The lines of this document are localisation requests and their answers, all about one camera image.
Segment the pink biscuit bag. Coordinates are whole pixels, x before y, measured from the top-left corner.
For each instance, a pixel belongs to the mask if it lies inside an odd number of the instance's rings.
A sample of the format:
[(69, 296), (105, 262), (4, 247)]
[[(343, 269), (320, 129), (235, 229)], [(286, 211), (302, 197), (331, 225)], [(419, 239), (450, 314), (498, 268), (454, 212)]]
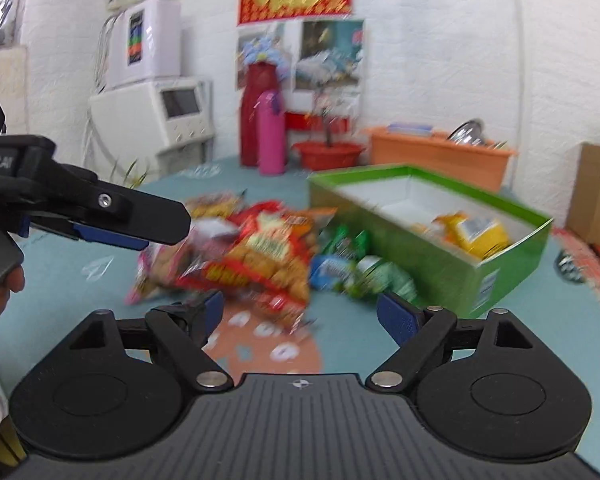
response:
[(135, 281), (126, 303), (140, 304), (153, 296), (179, 292), (177, 281), (191, 260), (193, 249), (186, 240), (173, 246), (150, 243), (138, 256)]

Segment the bedding poster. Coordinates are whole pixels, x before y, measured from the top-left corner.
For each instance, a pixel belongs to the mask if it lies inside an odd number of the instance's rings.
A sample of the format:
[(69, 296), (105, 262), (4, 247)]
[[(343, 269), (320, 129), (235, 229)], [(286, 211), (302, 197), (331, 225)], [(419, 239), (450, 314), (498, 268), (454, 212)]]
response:
[(295, 88), (361, 92), (364, 32), (363, 20), (304, 21), (294, 65)]

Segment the brown cardboard box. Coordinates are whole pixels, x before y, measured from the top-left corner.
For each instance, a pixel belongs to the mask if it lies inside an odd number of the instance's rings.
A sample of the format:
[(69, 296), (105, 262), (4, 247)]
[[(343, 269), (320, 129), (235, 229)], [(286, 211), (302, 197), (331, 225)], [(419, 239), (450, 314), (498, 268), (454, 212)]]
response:
[(566, 227), (589, 245), (600, 246), (600, 145), (583, 143)]

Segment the yellow cracker bag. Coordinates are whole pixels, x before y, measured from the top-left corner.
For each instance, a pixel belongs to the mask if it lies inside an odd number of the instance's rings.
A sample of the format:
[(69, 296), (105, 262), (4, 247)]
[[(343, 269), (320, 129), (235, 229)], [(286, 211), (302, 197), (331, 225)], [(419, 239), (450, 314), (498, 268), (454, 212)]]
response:
[(245, 191), (219, 192), (198, 195), (184, 202), (189, 216), (193, 219), (227, 219), (245, 208)]

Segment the white silver snack bag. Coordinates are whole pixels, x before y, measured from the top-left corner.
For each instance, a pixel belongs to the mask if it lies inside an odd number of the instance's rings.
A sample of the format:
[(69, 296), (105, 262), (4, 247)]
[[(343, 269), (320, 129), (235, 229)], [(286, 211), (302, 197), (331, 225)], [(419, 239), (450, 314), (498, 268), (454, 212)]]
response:
[(238, 235), (239, 228), (233, 222), (219, 217), (200, 218), (191, 222), (188, 245), (205, 260), (222, 259)]

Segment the pink thermos bottle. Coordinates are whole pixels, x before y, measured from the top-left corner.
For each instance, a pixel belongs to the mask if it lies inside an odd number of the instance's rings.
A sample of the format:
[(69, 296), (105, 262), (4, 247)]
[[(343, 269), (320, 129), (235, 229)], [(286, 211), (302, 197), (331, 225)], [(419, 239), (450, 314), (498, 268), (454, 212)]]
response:
[(278, 91), (263, 92), (257, 100), (257, 168), (266, 177), (283, 174), (287, 163), (285, 111)]

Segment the yellow snack bag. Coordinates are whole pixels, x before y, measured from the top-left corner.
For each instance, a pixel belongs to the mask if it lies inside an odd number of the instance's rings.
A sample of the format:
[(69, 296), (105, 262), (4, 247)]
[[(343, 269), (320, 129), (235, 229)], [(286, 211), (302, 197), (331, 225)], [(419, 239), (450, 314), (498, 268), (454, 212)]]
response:
[(473, 217), (462, 211), (443, 214), (433, 220), (444, 231), (444, 238), (468, 255), (485, 260), (511, 245), (505, 226), (495, 218)]

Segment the orange plastic tub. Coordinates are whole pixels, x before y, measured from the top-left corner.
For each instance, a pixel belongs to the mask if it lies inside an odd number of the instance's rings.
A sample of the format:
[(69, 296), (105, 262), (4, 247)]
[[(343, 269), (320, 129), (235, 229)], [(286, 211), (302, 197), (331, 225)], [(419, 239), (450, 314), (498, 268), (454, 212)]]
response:
[(497, 192), (504, 183), (509, 159), (518, 156), (510, 148), (491, 148), (452, 143), (443, 131), (431, 136), (390, 132), (387, 127), (363, 130), (369, 143), (371, 165), (416, 166)]

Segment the large red snack bag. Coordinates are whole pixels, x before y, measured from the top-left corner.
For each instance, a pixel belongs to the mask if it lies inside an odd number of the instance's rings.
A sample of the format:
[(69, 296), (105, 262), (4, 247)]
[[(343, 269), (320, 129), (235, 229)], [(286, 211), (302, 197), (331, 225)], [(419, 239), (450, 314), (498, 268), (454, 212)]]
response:
[(205, 235), (196, 224), (191, 259), (175, 280), (184, 289), (217, 289), (250, 302), (287, 333), (303, 324), (309, 305), (309, 267), (318, 235), (333, 212), (291, 209), (279, 200), (255, 203), (228, 217), (235, 234)]

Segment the red plastic basin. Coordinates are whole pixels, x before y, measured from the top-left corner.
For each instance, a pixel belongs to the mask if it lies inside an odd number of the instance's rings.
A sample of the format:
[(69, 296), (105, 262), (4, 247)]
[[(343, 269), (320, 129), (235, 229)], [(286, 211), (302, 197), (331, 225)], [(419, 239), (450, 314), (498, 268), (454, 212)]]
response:
[(365, 148), (361, 144), (304, 141), (292, 145), (300, 157), (300, 165), (311, 171), (325, 171), (355, 167)]

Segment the red thermos jug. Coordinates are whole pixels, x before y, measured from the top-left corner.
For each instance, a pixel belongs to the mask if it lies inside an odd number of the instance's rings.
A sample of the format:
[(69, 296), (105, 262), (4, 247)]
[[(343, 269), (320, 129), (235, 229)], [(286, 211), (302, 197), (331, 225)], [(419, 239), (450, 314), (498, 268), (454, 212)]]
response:
[(278, 90), (279, 82), (274, 64), (260, 61), (248, 67), (239, 122), (240, 163), (244, 167), (257, 167), (257, 156), (259, 156), (257, 100), (263, 92)]

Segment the blue snack packet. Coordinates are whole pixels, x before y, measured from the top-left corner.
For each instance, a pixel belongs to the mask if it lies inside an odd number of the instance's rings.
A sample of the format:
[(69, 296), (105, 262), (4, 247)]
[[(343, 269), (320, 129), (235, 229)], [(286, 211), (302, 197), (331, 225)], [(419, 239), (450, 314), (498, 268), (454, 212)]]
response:
[(337, 255), (316, 255), (309, 266), (309, 284), (315, 290), (343, 292), (354, 262)]

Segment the white countertop appliance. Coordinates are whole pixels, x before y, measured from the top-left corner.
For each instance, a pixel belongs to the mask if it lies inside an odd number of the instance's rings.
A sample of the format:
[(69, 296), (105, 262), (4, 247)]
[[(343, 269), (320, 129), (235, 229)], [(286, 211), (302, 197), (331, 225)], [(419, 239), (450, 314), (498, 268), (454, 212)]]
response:
[(140, 81), (92, 96), (86, 163), (130, 184), (204, 164), (212, 155), (211, 82), (193, 77)]

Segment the blue lidded container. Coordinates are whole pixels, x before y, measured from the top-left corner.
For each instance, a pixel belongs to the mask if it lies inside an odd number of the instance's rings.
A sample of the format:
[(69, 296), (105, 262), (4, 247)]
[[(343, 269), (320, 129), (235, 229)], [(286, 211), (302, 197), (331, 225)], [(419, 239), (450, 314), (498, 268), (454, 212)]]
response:
[(408, 124), (408, 122), (392, 122), (387, 127), (388, 133), (408, 134), (408, 136), (431, 136), (433, 127), (430, 125)]

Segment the white water purifier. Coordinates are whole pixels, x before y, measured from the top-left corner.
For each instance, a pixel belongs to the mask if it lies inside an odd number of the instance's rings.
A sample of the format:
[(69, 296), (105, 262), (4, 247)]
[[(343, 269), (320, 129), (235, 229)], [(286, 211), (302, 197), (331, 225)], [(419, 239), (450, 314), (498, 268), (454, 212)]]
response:
[(181, 76), (181, 3), (144, 0), (114, 21), (109, 40), (108, 88)]

